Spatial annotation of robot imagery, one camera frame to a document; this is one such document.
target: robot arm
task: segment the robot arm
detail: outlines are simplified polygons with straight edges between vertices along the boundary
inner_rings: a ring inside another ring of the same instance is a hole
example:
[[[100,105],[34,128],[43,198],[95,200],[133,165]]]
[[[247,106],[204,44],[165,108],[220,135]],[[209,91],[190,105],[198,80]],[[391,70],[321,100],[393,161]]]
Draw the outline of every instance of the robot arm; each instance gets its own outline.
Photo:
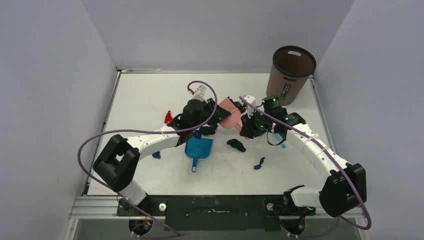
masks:
[[[187,129],[203,123],[212,114],[215,106],[211,98],[204,99],[204,90],[204,86],[199,87],[183,108],[182,113],[155,132]],[[207,124],[217,124],[230,114],[217,106]],[[144,134],[128,138],[117,134],[110,138],[100,152],[93,164],[93,169],[114,192],[142,208],[143,202],[148,202],[146,199],[149,195],[133,179],[139,160],[162,149],[177,147],[187,142],[192,136],[193,131]]]
[[[287,114],[287,110],[281,107],[277,97],[264,98],[262,105],[265,113],[307,134],[309,138],[295,130],[276,124],[259,112],[255,112],[251,107],[247,109],[247,112],[251,114],[242,117],[243,128],[240,135],[254,138],[262,134],[263,131],[273,131],[280,134],[283,141],[288,141],[295,146],[308,159],[325,182],[322,189],[300,185],[284,192],[285,207],[292,209],[300,207],[321,208],[335,218],[359,205],[358,199],[346,179],[339,168],[324,153],[324,150],[328,151],[340,166],[346,167],[343,170],[352,180],[361,199],[364,202],[367,200],[365,169],[359,163],[351,165],[333,152],[319,139],[319,135],[311,130],[299,114],[295,112]],[[323,149],[312,139],[323,146]]]

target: small blue object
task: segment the small blue object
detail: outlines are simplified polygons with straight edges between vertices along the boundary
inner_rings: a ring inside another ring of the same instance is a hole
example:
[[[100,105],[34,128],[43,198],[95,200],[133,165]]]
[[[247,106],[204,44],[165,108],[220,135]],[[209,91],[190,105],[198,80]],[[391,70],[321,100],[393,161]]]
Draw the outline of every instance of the small blue object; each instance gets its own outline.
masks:
[[[253,169],[255,169],[255,170],[260,169],[260,168],[262,167],[262,164],[264,163],[264,159],[265,159],[265,157],[262,157],[262,158],[260,159],[260,161],[259,161],[259,164],[258,164],[258,165],[254,165],[254,166],[253,166]]]
[[[277,139],[278,142],[281,142],[283,140],[283,137],[279,134],[279,133],[274,133],[274,137],[275,139]],[[280,144],[280,146],[285,149],[287,146],[286,144],[283,142]]]
[[[185,154],[193,158],[193,164],[191,166],[191,171],[193,173],[196,172],[196,168],[198,166],[199,159],[205,159],[209,157],[209,154],[211,154],[211,148],[212,148],[212,142],[213,139],[209,138],[202,138],[202,135],[200,137],[192,137],[185,143]]]
[[[201,139],[202,138],[202,134],[199,130],[196,130],[193,132],[193,137],[197,138],[197,139]]]
[[[155,159],[161,159],[161,152],[157,151],[151,155]]]

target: white wall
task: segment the white wall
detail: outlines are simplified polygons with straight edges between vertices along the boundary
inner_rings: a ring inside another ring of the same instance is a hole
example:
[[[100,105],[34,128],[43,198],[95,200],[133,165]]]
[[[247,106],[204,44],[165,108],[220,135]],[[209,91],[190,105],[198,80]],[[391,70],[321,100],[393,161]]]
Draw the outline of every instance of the white wall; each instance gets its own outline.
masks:
[[[2,1],[0,32],[0,239],[61,239],[116,70],[79,0]]]
[[[354,0],[81,0],[120,69],[265,69],[296,45],[321,60]]]
[[[356,0],[316,73],[341,156],[367,171],[375,239],[422,239],[424,1]]]

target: pink dustpan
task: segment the pink dustpan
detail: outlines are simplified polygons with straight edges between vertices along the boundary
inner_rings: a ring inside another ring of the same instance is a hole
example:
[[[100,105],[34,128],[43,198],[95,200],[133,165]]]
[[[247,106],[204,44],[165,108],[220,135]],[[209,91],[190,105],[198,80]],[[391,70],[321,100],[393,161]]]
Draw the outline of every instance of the pink dustpan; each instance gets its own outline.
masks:
[[[234,106],[229,98],[225,98],[218,106],[231,113],[231,115],[222,120],[219,125],[225,129],[232,129],[235,127],[240,132],[242,130],[242,126],[239,124],[242,119],[240,110]]]

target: white table surface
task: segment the white table surface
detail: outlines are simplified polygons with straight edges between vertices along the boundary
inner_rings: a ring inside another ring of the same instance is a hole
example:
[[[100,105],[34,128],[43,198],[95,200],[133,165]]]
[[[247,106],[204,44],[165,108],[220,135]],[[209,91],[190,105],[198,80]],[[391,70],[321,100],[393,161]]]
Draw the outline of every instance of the white table surface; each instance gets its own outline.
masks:
[[[117,85],[106,130],[156,130],[164,125],[168,110],[175,116],[181,113],[191,95],[186,85],[193,80],[209,83],[216,91],[218,102],[230,96],[252,95],[264,98],[269,74],[266,73],[124,73]],[[212,97],[207,90],[206,97]],[[317,103],[308,81],[296,100],[286,106],[289,113],[299,113],[322,141],[328,144]],[[124,137],[136,133],[122,133]],[[103,149],[112,135],[106,135]],[[270,134],[270,141],[276,139]],[[267,144],[266,136],[244,139],[236,129],[219,127],[212,135],[210,156],[200,159],[195,173],[191,172],[192,159],[184,153],[185,145],[160,151],[161,159],[151,156],[141,159],[134,178],[151,195],[273,195],[297,185],[322,188],[324,182],[309,161],[286,142],[287,148]],[[246,152],[229,145],[229,139],[238,139]],[[261,157],[262,168],[254,170]],[[115,195],[95,181],[91,181],[88,195]]]

